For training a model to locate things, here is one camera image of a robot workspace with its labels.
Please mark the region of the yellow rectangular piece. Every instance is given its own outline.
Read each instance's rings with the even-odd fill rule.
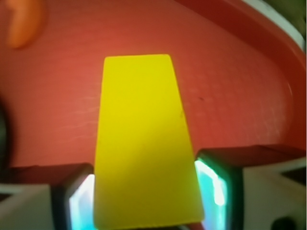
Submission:
[[[170,56],[107,57],[95,160],[96,227],[173,226],[203,216]]]

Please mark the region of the orange object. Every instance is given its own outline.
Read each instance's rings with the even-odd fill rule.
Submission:
[[[8,45],[21,48],[40,33],[46,15],[44,0],[7,0],[7,6],[12,10]]]

